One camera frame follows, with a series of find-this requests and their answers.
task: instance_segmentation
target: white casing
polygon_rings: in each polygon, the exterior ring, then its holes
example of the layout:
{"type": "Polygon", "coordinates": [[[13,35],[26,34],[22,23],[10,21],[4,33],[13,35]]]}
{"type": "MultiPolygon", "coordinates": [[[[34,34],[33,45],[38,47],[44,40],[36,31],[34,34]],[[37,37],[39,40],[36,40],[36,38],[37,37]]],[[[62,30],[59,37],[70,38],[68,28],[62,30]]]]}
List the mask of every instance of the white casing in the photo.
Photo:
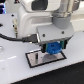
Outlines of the white casing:
{"type": "Polygon", "coordinates": [[[51,12],[28,13],[22,6],[17,16],[18,38],[36,33],[37,26],[52,24],[51,12]]]}
{"type": "MultiPolygon", "coordinates": [[[[20,0],[21,4],[25,7],[26,11],[34,12],[32,10],[32,2],[34,0],[20,0]]],[[[60,7],[61,0],[48,0],[48,7],[45,11],[54,11],[60,7]]]]}

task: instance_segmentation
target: blue object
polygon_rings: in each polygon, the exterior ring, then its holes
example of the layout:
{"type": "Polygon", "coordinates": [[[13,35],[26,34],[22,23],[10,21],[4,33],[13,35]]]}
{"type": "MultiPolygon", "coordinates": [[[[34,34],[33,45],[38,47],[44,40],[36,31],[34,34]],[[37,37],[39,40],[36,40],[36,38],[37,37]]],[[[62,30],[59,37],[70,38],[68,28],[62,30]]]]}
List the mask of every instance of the blue object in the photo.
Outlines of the blue object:
{"type": "Polygon", "coordinates": [[[61,51],[62,51],[62,47],[60,43],[53,42],[47,44],[46,52],[48,52],[49,54],[57,54],[60,53],[61,51]]]}

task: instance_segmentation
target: cable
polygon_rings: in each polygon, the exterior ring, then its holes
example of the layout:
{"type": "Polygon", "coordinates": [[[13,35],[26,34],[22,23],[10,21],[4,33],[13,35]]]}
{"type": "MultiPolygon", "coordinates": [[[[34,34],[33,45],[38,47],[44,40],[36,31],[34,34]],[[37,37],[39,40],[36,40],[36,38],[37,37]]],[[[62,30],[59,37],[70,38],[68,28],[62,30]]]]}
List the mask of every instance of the cable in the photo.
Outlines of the cable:
{"type": "Polygon", "coordinates": [[[17,42],[32,42],[32,43],[37,43],[38,39],[37,39],[37,34],[32,34],[28,37],[24,37],[22,39],[17,39],[17,38],[12,38],[12,37],[8,37],[5,35],[2,35],[0,33],[0,37],[9,41],[17,41],[17,42]]]}

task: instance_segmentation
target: white surface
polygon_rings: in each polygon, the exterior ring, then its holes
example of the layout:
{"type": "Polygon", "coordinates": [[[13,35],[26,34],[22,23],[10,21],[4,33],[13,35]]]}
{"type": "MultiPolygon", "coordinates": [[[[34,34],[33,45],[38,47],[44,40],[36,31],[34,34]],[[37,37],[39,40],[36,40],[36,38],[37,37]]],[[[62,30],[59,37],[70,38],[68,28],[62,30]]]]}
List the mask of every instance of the white surface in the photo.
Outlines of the white surface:
{"type": "MultiPolygon", "coordinates": [[[[31,8],[33,1],[34,0],[20,0],[21,4],[29,12],[34,12],[31,8]]],[[[48,0],[48,7],[45,11],[57,10],[60,7],[60,2],[61,2],[61,0],[48,0]]]]}
{"type": "Polygon", "coordinates": [[[15,0],[6,0],[5,7],[6,7],[6,13],[17,13],[19,10],[19,7],[21,6],[20,3],[14,4],[15,0]]]}
{"type": "MultiPolygon", "coordinates": [[[[4,25],[0,28],[0,33],[15,37],[12,25],[12,19],[15,17],[11,17],[11,14],[0,15],[0,23],[4,25]]],[[[66,60],[32,69],[29,68],[25,53],[38,49],[38,46],[29,43],[10,42],[2,38],[0,38],[0,46],[4,48],[0,52],[0,84],[13,83],[84,61],[84,32],[75,33],[70,40],[67,49],[64,50],[66,60]]]]}
{"type": "Polygon", "coordinates": [[[84,14],[84,1],[80,2],[79,9],[73,12],[73,15],[84,14]]]}

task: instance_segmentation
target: black tabletop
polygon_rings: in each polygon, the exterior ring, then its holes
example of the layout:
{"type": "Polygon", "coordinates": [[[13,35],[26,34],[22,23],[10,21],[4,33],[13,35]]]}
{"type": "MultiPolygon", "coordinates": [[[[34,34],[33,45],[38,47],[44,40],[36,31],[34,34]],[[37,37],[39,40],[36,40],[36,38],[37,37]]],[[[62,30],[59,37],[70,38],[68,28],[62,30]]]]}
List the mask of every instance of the black tabletop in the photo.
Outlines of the black tabletop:
{"type": "Polygon", "coordinates": [[[84,62],[22,80],[14,84],[84,84],[84,62]]]}

